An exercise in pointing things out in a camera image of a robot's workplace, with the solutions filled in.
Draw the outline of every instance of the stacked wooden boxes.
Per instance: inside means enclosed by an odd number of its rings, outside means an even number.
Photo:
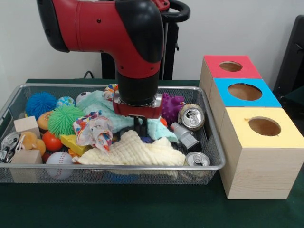
[[[304,138],[246,56],[205,56],[207,94],[225,150],[228,199],[286,199],[304,161]]]

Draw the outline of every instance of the red box lid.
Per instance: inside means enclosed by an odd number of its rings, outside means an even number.
[[[212,77],[262,78],[248,56],[205,56]]]

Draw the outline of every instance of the wooden block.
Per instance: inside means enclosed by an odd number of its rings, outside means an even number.
[[[228,199],[286,199],[304,161],[304,138],[282,108],[227,107],[220,137]]]
[[[13,156],[11,164],[42,164],[40,151],[20,150]]]
[[[16,132],[33,132],[41,139],[37,121],[34,116],[18,119],[14,121]]]
[[[21,150],[15,153],[11,164],[42,164],[38,150]],[[38,183],[39,169],[10,168],[15,183]]]
[[[262,78],[248,56],[205,56],[199,86],[210,97],[213,78]]]
[[[209,104],[220,132],[225,107],[281,107],[263,79],[214,78]]]

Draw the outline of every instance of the purple spiky toy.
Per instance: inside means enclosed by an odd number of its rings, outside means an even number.
[[[183,96],[174,96],[164,93],[161,116],[166,119],[168,126],[177,121],[180,109],[185,105]]]

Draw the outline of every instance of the can pull tab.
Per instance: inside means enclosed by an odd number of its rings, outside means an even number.
[[[194,163],[195,163],[195,165],[198,165],[198,166],[204,166],[203,162],[201,161],[201,157],[198,155],[194,156]]]
[[[191,124],[193,124],[193,125],[199,124],[199,119],[197,118],[195,111],[188,112],[187,117],[190,119]]]

